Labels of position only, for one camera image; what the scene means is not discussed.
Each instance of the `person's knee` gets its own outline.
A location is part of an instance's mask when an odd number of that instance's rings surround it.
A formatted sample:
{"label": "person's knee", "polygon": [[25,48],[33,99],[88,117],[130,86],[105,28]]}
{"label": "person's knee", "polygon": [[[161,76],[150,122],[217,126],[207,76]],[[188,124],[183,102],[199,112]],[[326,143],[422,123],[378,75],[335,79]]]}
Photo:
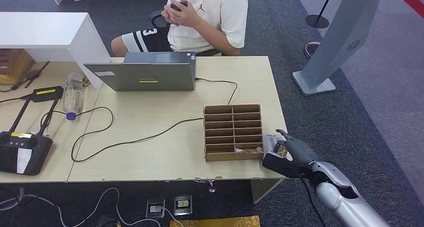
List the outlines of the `person's knee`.
{"label": "person's knee", "polygon": [[122,40],[122,36],[114,38],[110,43],[110,47],[116,57],[125,57],[125,54],[128,52],[128,49]]}

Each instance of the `desk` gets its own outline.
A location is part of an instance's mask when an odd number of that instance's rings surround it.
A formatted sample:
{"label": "desk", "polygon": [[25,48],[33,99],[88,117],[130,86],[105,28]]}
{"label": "desk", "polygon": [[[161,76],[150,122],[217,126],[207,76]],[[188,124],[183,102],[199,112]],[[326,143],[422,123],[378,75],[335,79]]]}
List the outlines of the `desk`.
{"label": "desk", "polygon": [[[43,65],[43,62],[39,62],[33,69],[39,70]],[[29,88],[24,88],[24,85],[22,85],[17,90],[0,93],[0,101],[30,94],[34,89],[63,86],[68,74],[72,72],[82,74],[81,69],[75,62],[52,62],[47,65],[40,77]],[[0,85],[0,88],[2,90],[6,89],[3,85]],[[98,95],[99,90],[96,90],[90,85],[85,90],[83,109],[92,109]],[[49,111],[52,103],[53,101],[30,102],[16,131],[20,133],[38,132],[40,130],[40,119]],[[23,104],[24,100],[15,100],[0,104],[0,131],[8,131],[11,128]],[[63,111],[63,102],[60,101],[55,109]],[[71,160],[72,144],[78,136],[84,134],[89,119],[90,115],[85,114],[79,116],[78,120],[71,122],[66,120],[64,115],[54,113],[49,127],[44,132],[45,134],[49,134],[50,138],[53,139],[53,145],[41,173],[36,176],[26,176],[0,172],[0,183],[66,182],[73,166],[73,161]]]}
{"label": "desk", "polygon": [[[196,66],[199,78],[238,83],[232,104],[260,104],[264,134],[286,129],[268,57],[198,57]],[[190,92],[115,92],[104,84],[95,107],[110,108],[115,121],[107,131],[84,137],[76,158],[158,134],[185,119],[200,118],[204,106],[225,105],[233,89],[230,83],[198,81]],[[94,113],[86,131],[103,129],[110,118],[107,112]],[[113,147],[75,163],[68,181],[251,180],[257,203],[285,178],[263,168],[259,160],[205,162],[204,147],[203,122],[186,122],[159,137]]]}

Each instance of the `plastic water bottle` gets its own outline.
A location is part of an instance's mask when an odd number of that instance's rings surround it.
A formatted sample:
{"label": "plastic water bottle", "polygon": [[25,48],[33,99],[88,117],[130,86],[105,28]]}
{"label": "plastic water bottle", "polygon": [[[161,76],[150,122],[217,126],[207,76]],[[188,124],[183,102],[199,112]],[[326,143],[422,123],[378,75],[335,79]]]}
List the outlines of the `plastic water bottle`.
{"label": "plastic water bottle", "polygon": [[70,73],[65,84],[65,95],[63,100],[63,110],[66,119],[73,121],[77,114],[81,112],[81,100],[83,99],[83,77],[79,73]]}

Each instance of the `person's hand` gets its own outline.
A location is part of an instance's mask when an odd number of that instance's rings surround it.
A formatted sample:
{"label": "person's hand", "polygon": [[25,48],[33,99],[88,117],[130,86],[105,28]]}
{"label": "person's hand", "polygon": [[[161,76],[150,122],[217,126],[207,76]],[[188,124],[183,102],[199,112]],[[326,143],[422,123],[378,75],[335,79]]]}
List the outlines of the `person's hand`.
{"label": "person's hand", "polygon": [[170,19],[170,13],[167,10],[167,6],[165,5],[164,10],[162,11],[162,13],[160,13],[166,20],[166,22],[170,23],[171,25],[175,25],[175,23]]}
{"label": "person's hand", "polygon": [[196,13],[192,3],[188,2],[187,7],[185,7],[176,0],[171,0],[171,2],[181,10],[177,11],[168,5],[165,6],[165,11],[169,13],[170,20],[175,24],[195,28],[202,22],[203,19]]}

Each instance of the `person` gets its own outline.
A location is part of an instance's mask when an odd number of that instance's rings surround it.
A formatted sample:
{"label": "person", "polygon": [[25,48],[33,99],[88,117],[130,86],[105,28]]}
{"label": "person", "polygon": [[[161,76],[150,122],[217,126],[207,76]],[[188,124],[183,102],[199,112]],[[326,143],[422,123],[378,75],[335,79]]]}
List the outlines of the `person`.
{"label": "person", "polygon": [[227,56],[240,54],[245,45],[248,0],[187,0],[187,6],[179,1],[168,0],[164,6],[161,14],[169,23],[167,27],[113,39],[115,56],[124,57],[127,52],[205,53],[213,49]]}

